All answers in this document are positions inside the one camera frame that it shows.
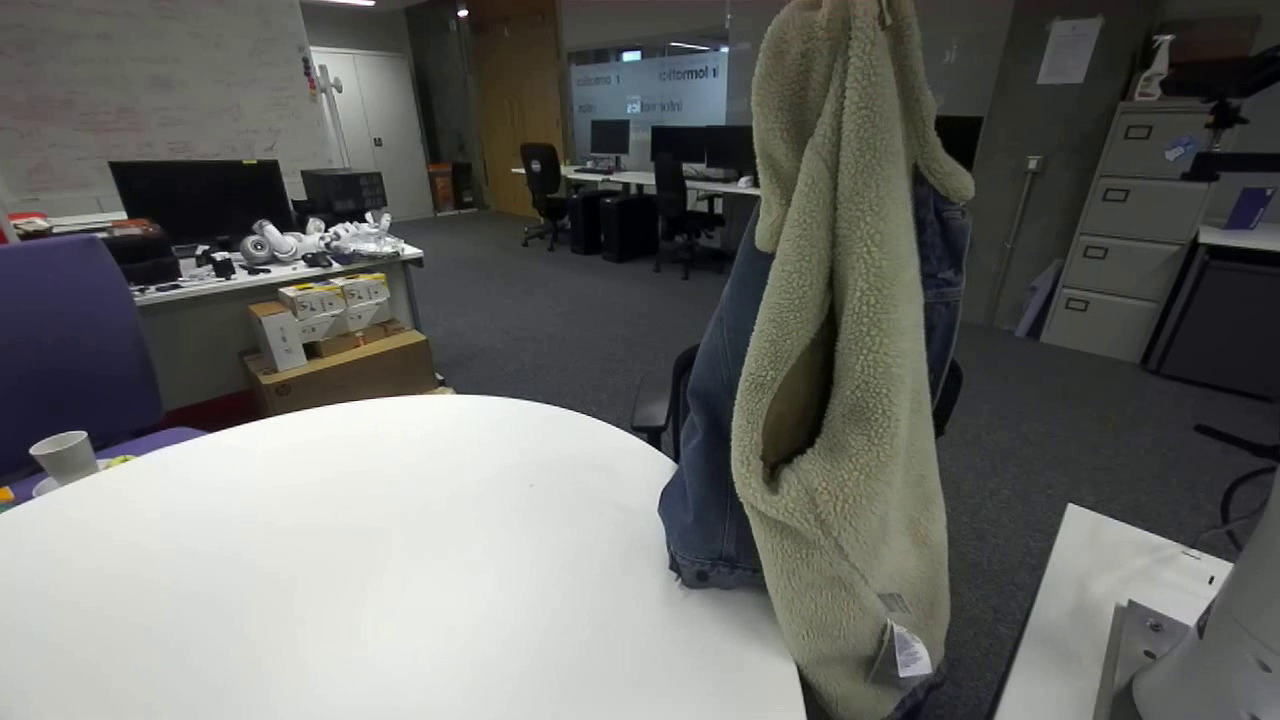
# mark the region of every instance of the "cardboard box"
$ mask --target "cardboard box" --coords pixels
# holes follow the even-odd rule
[[[248,302],[256,349],[274,371],[303,368],[303,333],[283,302]]]
[[[344,333],[392,321],[392,286],[386,272],[335,275],[333,286],[344,294]]]
[[[319,342],[309,342],[309,354],[319,359],[319,354],[335,354],[335,352],[352,352],[362,342],[372,342],[380,334],[397,334],[401,324],[397,321],[386,321],[386,324],[370,324],[363,333],[342,333],[342,334],[330,334]]]
[[[263,414],[437,388],[432,342],[419,333],[380,334],[294,371],[274,371],[263,354],[245,354],[245,368]]]
[[[335,284],[283,284],[280,298],[302,321],[303,342],[344,333],[347,302]]]

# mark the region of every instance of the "white paper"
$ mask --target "white paper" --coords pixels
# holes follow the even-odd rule
[[[1037,85],[1086,85],[1103,15],[1051,19]]]

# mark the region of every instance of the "paper cup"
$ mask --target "paper cup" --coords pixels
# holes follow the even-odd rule
[[[98,470],[90,433],[56,433],[56,437],[45,437],[42,443],[33,443],[30,453],[59,485],[72,485],[72,478]]]

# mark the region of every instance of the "filing cabinet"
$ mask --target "filing cabinet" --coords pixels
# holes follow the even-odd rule
[[[1066,286],[1051,298],[1050,324],[1060,349],[1086,349],[1138,365],[1156,333],[1162,302]]]
[[[1209,149],[1205,104],[1122,104],[1100,173],[1181,178]]]
[[[1186,255],[1181,242],[1078,235],[1066,284],[1165,302]]]
[[[1192,242],[1205,182],[1100,177],[1086,198],[1079,230]]]
[[[1190,99],[1115,109],[1044,342],[1143,359],[1209,209],[1209,189],[1181,178],[1209,149],[1205,124]]]

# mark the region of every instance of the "chair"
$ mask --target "chair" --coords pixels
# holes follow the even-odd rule
[[[687,275],[692,263],[701,255],[707,255],[701,248],[701,240],[707,230],[724,229],[724,221],[712,215],[712,212],[692,212],[687,209],[687,182],[685,182],[685,169],[679,169],[678,156],[656,156],[653,161],[653,178],[656,178],[656,250],[653,250],[653,272],[666,267],[666,248],[678,248],[679,267],[685,267],[679,275]]]
[[[161,425],[155,368],[133,292],[93,235],[0,248],[0,478],[30,474],[42,437],[84,429],[100,454],[199,437]]]
[[[524,230],[524,248],[532,240],[548,240],[548,250],[554,250],[568,235],[564,221],[571,212],[571,196],[564,192],[564,178],[561,178],[561,151],[557,144],[520,144],[520,163],[524,163],[532,209],[539,215],[539,222]]]

